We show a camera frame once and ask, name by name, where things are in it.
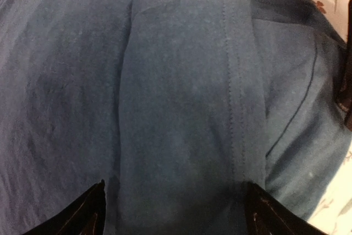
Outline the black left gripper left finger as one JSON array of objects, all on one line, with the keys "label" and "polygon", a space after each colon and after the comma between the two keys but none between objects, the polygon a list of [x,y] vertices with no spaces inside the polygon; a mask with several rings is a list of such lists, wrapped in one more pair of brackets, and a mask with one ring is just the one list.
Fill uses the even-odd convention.
[{"label": "black left gripper left finger", "polygon": [[105,182],[91,186],[69,206],[24,235],[103,235],[106,219]]}]

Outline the grey blue garment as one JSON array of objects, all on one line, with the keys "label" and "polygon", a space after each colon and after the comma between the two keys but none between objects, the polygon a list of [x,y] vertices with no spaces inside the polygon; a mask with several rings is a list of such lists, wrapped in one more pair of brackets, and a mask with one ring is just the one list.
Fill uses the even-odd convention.
[{"label": "grey blue garment", "polygon": [[106,184],[105,234],[245,234],[245,183],[307,220],[351,132],[312,0],[1,0],[1,234]]}]

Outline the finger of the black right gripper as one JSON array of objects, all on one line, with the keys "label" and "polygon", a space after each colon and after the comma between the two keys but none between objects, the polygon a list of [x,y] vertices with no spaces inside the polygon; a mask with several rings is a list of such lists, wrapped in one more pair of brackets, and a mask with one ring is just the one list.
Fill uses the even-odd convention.
[{"label": "finger of the black right gripper", "polygon": [[344,125],[351,130],[351,0],[348,3],[348,35],[343,81],[335,102],[345,112]]}]

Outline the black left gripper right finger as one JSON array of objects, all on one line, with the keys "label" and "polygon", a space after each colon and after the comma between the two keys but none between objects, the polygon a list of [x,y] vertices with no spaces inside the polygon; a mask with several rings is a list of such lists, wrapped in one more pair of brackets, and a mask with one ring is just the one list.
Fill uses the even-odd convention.
[{"label": "black left gripper right finger", "polygon": [[245,217],[250,235],[322,235],[322,231],[295,216],[256,183],[246,184]]}]

